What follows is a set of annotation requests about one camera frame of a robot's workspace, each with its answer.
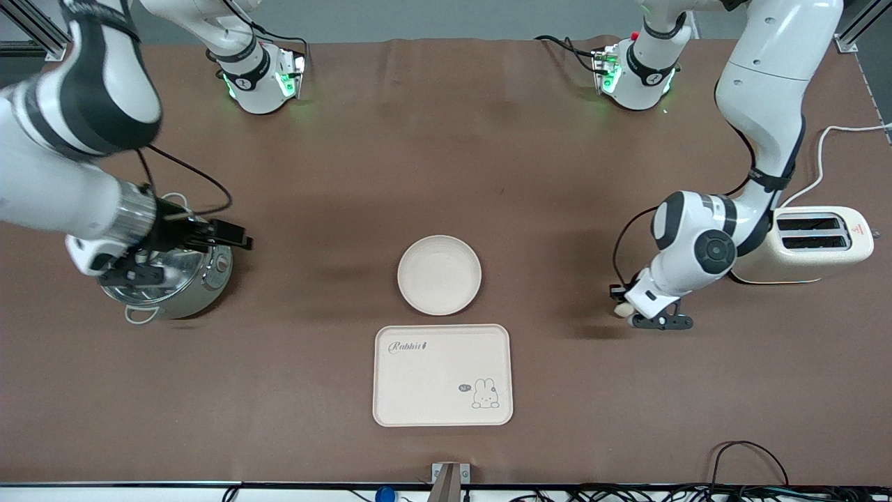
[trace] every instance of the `round white plate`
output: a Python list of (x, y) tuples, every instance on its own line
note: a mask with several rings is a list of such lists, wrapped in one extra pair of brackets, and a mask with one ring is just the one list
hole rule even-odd
[(397, 282), (409, 305), (430, 315), (449, 315), (471, 303), (483, 270), (474, 249), (448, 235), (432, 235), (409, 246)]

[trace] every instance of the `white rectangular tray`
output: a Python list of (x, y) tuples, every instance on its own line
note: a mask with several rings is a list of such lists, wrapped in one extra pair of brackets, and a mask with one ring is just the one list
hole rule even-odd
[(384, 427), (507, 423), (514, 413), (508, 332), (498, 324), (383, 328), (372, 399)]

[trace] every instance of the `table surface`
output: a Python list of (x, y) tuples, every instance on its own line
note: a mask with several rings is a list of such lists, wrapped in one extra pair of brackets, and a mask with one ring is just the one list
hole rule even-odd
[[(611, 314), (626, 221), (747, 172), (712, 98), (731, 48), (691, 42), (672, 92), (633, 113), (539, 42), (313, 46), (303, 99), (251, 116), (203, 48), (145, 47), (165, 110), (156, 145), (232, 190), (224, 218), (256, 247), (236, 251), (206, 314), (135, 327), (77, 273), (61, 235), (4, 225), (0, 479), (414, 481), (460, 460), (479, 482), (703, 481), (715, 445), (751, 439), (794, 483), (888, 483), (885, 239), (815, 284), (722, 280), (691, 294), (690, 331), (630, 330)], [(819, 129), (878, 123), (854, 56), (828, 53), (805, 116), (790, 193), (814, 177)], [(219, 202), (149, 156), (159, 191)], [(830, 136), (825, 161), (800, 202), (851, 205), (892, 232), (882, 134)], [(141, 180), (132, 153), (103, 167)], [(446, 318), (414, 312), (395, 283), (402, 251), (437, 233), (464, 239), (484, 270), (476, 301)], [(620, 266), (631, 274), (655, 252), (639, 224)], [(508, 424), (375, 423), (378, 330), (489, 322), (511, 336)], [(778, 481), (751, 452), (723, 459), (720, 481)]]

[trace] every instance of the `white power cord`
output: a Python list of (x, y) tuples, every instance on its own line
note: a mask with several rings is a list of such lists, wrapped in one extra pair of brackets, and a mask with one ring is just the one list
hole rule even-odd
[(789, 203), (793, 202), (797, 197), (804, 195), (806, 192), (810, 191), (812, 188), (817, 187), (821, 184), (821, 181), (824, 179), (824, 139), (827, 137), (827, 134), (832, 130), (843, 130), (846, 132), (865, 132), (868, 130), (885, 130), (892, 129), (892, 123), (883, 124), (879, 126), (873, 127), (841, 127), (841, 126), (829, 126), (827, 129), (821, 133), (821, 137), (818, 138), (818, 178), (812, 182), (811, 185), (799, 190), (792, 196), (790, 196), (787, 200), (783, 201), (783, 204), (780, 207), (787, 207)]

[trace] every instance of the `gray floor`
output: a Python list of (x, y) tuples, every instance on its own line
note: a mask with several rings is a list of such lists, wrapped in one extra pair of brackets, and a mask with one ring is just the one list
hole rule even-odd
[[(868, 0), (850, 3), (843, 24)], [(393, 38), (529, 39), (550, 34), (591, 38), (620, 37), (639, 29), (640, 8), (632, 0), (266, 0), (252, 17), (281, 35), (310, 43), (378, 42)], [(146, 44), (197, 44), (172, 23), (149, 14), (138, 2), (133, 18)], [(743, 9), (732, 13), (697, 13), (702, 38), (737, 38)], [(887, 13), (858, 41), (858, 54), (877, 106), (892, 120), (892, 13)], [(36, 58), (0, 58), (0, 87), (36, 72)]]

